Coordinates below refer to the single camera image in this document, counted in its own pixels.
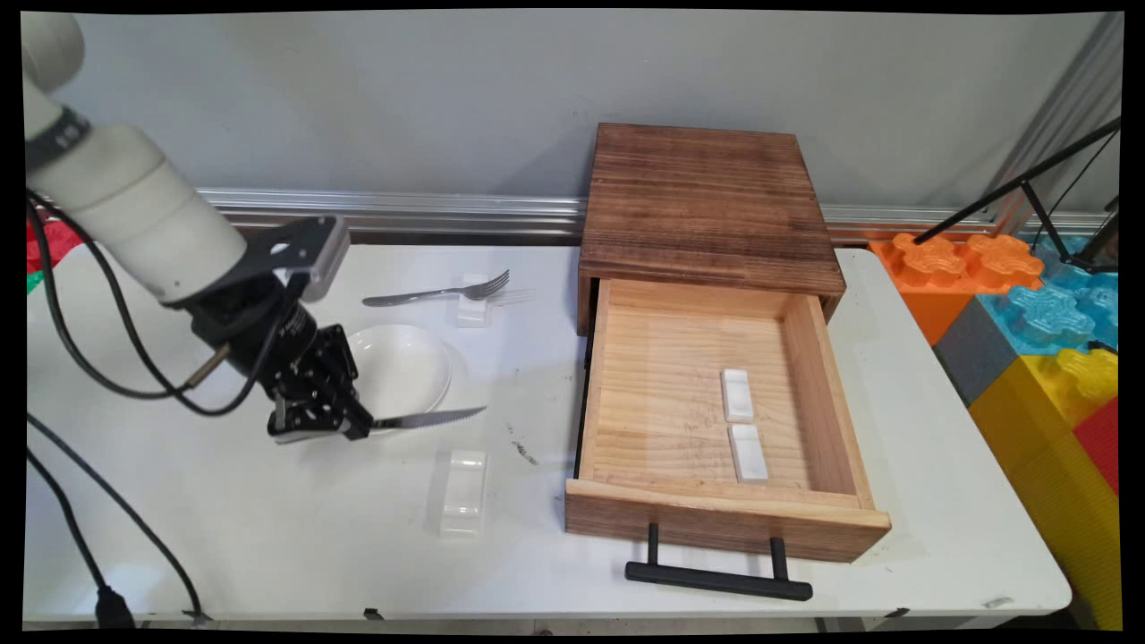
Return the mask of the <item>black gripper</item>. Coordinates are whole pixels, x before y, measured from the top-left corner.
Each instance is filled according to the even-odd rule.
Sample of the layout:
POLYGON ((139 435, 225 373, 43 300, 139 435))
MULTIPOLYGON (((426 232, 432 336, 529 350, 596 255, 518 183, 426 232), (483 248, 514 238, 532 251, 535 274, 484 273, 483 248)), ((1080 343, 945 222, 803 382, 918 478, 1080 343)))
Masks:
POLYGON ((287 399, 275 392, 267 435, 276 443, 314 437, 368 437, 373 417, 360 403, 360 375, 342 325, 323 325, 285 291, 228 291, 188 307, 191 330, 213 348, 229 347, 226 359, 245 377, 276 387, 303 356, 303 382, 311 398, 287 399))

